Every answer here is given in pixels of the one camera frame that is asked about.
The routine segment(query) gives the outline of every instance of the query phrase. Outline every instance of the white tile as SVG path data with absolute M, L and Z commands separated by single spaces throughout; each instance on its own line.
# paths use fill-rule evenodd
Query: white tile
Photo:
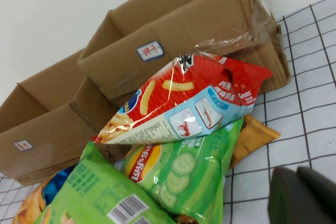
M 298 95 L 266 103 L 267 121 L 300 112 Z
M 255 200 L 233 204 L 232 224 L 268 224 L 268 200 Z
M 12 224 L 13 219 L 6 219 L 1 222 L 1 224 Z
M 336 102 L 334 83 L 300 92 L 302 110 Z
M 309 162 L 303 162 L 303 163 L 294 164 L 294 165 L 285 165 L 283 167 L 288 168 L 288 169 L 296 172 L 298 167 L 300 167 L 300 166 L 309 167 Z M 273 175 L 273 171 L 274 171 L 274 168 L 271 169 L 271 176 Z
M 333 80 L 329 66 L 325 66 L 297 75 L 297 81 L 301 91 L 332 82 Z
M 14 181 L 14 184 L 11 186 L 11 190 L 20 188 L 20 187 L 22 187 L 22 185 L 19 182 Z
M 263 104 L 256 105 L 253 107 L 252 116 L 254 116 L 256 119 L 258 119 L 261 122 L 265 121 L 265 108 Z
M 4 201 L 1 203 L 1 205 L 6 205 L 6 204 L 14 202 L 15 201 L 14 198 L 17 195 L 18 191 L 19 191 L 19 189 L 14 189 L 14 190 L 9 191 L 7 193 Z
M 336 13 L 336 0 L 326 0 L 313 5 L 314 14 L 317 20 Z
M 302 42 L 307 39 L 319 36 L 319 31 L 316 24 L 312 24 L 306 27 L 302 27 L 297 31 L 289 34 L 290 44 L 294 45 L 296 43 Z
M 307 40 L 303 43 L 292 46 L 293 58 L 296 59 L 302 55 L 311 54 L 323 49 L 320 37 Z
M 7 219 L 7 218 L 14 217 L 21 205 L 22 205 L 22 201 L 10 204 L 8 211 L 4 218 Z
M 314 132 L 307 138 L 310 157 L 336 154 L 336 129 Z
M 296 90 L 296 84 L 295 84 L 295 78 L 292 78 L 290 80 L 290 83 L 286 86 L 284 86 L 281 89 L 277 89 L 271 92 L 266 93 L 266 101 L 271 101 L 275 99 L 279 99 L 281 97 L 285 97 L 291 94 L 295 94 L 297 92 Z
M 20 188 L 20 190 L 19 190 L 18 194 L 16 195 L 14 201 L 24 200 L 28 196 L 31 188 L 32 188 L 32 186 L 26 186 L 26 187 Z
M 336 183 L 336 156 L 315 159 L 311 165 L 314 170 Z
M 268 170 L 235 175 L 233 179 L 233 201 L 268 197 Z
M 8 191 L 11 188 L 13 183 L 14 183 L 13 179 L 3 178 L 0 182 L 0 193 L 4 191 Z
M 289 47 L 288 35 L 283 36 L 282 42 L 284 43 L 284 48 Z
M 287 61 L 292 60 L 292 54 L 290 53 L 290 48 L 288 47 L 288 48 L 284 49 L 284 52 L 285 52 Z
M 271 167 L 308 159 L 306 139 L 304 136 L 271 143 L 268 145 L 268 148 Z
M 336 63 L 331 64 L 332 72 L 334 73 L 334 76 L 336 77 Z
M 258 105 L 258 104 L 262 104 L 262 103 L 264 103 L 264 95 L 263 94 L 257 96 L 257 100 L 256 100 L 255 104 Z
M 123 161 L 115 162 L 115 164 L 113 165 L 113 167 L 116 168 L 116 169 L 118 169 L 118 170 L 121 170 L 121 167 L 122 167 L 123 163 L 124 163 L 124 160 Z
M 8 208 L 9 208 L 9 205 L 0 206 L 0 220 L 4 219 Z
M 223 206 L 223 221 L 222 224 L 230 224 L 231 222 L 231 205 L 225 204 Z
M 240 161 L 240 163 L 235 166 L 235 173 L 259 170 L 267 167 L 267 147 L 265 145 Z
M 304 71 L 328 65 L 326 53 L 324 50 L 318 51 L 314 54 L 301 57 L 294 60 L 296 74 Z
M 287 34 L 285 22 L 283 20 L 281 20 L 280 22 L 278 22 L 278 24 L 281 26 L 281 32 L 282 32 L 282 34 L 283 35 Z
M 321 33 L 336 29 L 336 15 L 323 19 L 318 22 Z
M 223 190 L 223 201 L 225 203 L 231 202 L 231 177 L 225 179 L 224 190 Z
M 288 27 L 288 31 L 295 31 L 302 26 L 314 23 L 314 16 L 310 10 L 310 8 L 306 8 L 288 18 L 286 18 L 286 24 Z
M 325 47 L 329 47 L 336 44 L 336 30 L 330 31 L 326 34 L 322 34 L 322 39 Z
M 336 62 L 336 46 L 328 47 L 327 54 L 328 54 L 330 63 Z
M 336 105 L 323 106 L 303 113 L 307 133 L 336 126 Z
M 268 122 L 267 126 L 281 133 L 279 140 L 304 134 L 301 114 Z

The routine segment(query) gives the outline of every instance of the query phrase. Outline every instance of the cardboard box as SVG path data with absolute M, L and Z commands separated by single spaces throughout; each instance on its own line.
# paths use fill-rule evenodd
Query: cardboard box
M 23 185 L 76 164 L 117 111 L 80 71 L 80 53 L 19 83 L 0 107 L 0 172 Z M 129 149 L 99 148 L 111 162 Z
M 259 0 L 178 0 L 177 5 L 161 0 L 164 7 L 161 10 L 159 5 L 159 11 L 140 8 L 137 3 L 141 1 L 130 0 L 109 11 L 79 60 L 82 70 L 117 105 L 180 54 L 201 50 L 226 55 L 263 45 L 260 50 L 268 52 L 268 58 L 280 61 L 272 43 L 266 41 L 276 22 Z M 158 1 L 150 0 L 145 6 Z M 205 41 L 212 41 L 211 46 L 205 43 L 195 49 Z M 146 58 L 141 54 L 144 45 L 158 46 L 161 54 Z M 247 61 L 261 62 L 255 57 L 259 54 Z M 278 71 L 279 66 L 287 69 Z M 267 67 L 276 77 L 262 90 L 271 91 L 288 83 L 287 64 Z

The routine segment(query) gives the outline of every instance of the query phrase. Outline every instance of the cucumber slice image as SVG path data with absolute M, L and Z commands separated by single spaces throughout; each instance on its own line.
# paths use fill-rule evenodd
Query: cucumber slice image
M 174 160 L 173 171 L 179 175 L 187 175 L 191 173 L 196 166 L 196 160 L 190 153 L 183 153 Z
M 169 172 L 166 178 L 167 189 L 172 194 L 179 194 L 188 187 L 190 182 L 189 175 L 176 176 L 173 172 Z
M 165 182 L 163 182 L 161 185 L 160 202 L 162 202 L 168 208 L 173 208 L 176 203 L 176 196 L 167 190 Z

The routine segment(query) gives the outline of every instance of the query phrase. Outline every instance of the snack bag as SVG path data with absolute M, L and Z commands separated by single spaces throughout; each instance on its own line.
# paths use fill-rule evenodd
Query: snack bag
M 179 56 L 136 92 L 96 141 L 152 144 L 208 135 L 249 113 L 271 75 L 222 56 Z
M 167 212 L 187 215 L 198 223 L 222 223 L 223 175 L 242 121 L 204 137 L 139 146 L 121 171 Z
M 175 223 L 151 197 L 113 168 L 93 142 L 36 224 Z

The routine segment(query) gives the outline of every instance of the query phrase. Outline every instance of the tiled floor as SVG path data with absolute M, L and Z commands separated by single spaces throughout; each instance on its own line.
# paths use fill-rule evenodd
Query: tiled floor
M 281 133 L 229 172 L 224 187 L 227 224 L 267 224 L 274 167 L 309 166 L 336 182 L 336 0 L 325 0 L 279 21 L 293 79 L 258 97 L 253 115 Z M 115 163 L 120 168 L 121 162 Z M 0 224 L 11 223 L 35 186 L 0 174 Z

